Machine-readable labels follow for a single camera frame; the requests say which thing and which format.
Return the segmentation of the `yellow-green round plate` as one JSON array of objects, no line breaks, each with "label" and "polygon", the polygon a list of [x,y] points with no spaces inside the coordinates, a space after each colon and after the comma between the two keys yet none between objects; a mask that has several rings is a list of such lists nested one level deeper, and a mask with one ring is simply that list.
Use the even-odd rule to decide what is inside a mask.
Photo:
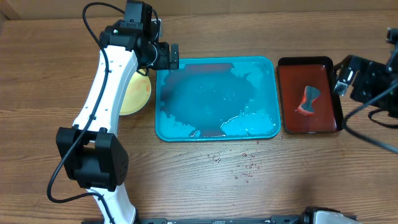
[{"label": "yellow-green round plate", "polygon": [[133,74],[127,86],[120,115],[130,115],[141,110],[149,101],[152,92],[150,78],[143,69]]}]

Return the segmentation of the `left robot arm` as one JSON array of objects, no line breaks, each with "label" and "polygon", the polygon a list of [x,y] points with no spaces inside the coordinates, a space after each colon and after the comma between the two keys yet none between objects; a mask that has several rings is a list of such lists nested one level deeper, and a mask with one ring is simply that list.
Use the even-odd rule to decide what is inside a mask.
[{"label": "left robot arm", "polygon": [[[62,160],[47,186],[47,197],[54,203],[94,197],[103,223],[140,223],[124,185],[129,157],[117,137],[127,86],[141,68],[179,68],[178,45],[160,42],[162,21],[151,5],[128,1],[122,12],[123,19],[93,37],[100,49],[96,76],[72,126],[58,129],[56,144]],[[52,186],[61,169],[86,192],[54,198]]]}]

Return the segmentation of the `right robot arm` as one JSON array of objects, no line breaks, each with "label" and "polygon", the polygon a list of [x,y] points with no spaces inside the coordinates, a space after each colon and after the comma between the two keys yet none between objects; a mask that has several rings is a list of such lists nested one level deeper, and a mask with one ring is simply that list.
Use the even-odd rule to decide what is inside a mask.
[{"label": "right robot arm", "polygon": [[348,120],[367,108],[376,109],[368,113],[368,118],[385,128],[397,129],[396,124],[386,124],[373,119],[373,115],[387,111],[392,118],[397,118],[397,29],[388,28],[386,42],[393,45],[391,56],[386,63],[378,63],[356,55],[349,55],[333,67],[338,76],[333,93],[343,96],[349,86],[352,86],[350,98],[362,105],[349,112],[342,120],[341,127],[358,139],[381,147],[389,152],[397,153],[397,148],[367,137],[348,126]]}]

